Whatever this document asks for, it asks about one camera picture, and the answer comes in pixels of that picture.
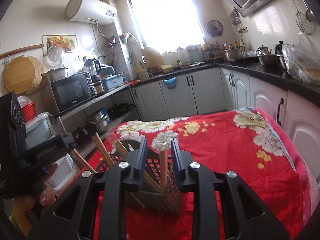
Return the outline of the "person's left hand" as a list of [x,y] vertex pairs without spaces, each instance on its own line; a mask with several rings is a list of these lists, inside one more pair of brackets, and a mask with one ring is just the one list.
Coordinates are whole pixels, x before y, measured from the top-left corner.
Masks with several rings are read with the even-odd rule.
[[27,216],[27,212],[31,211],[36,203],[47,209],[55,200],[54,191],[50,188],[45,188],[40,194],[19,196],[14,199],[13,210],[9,220],[27,238],[34,227]]

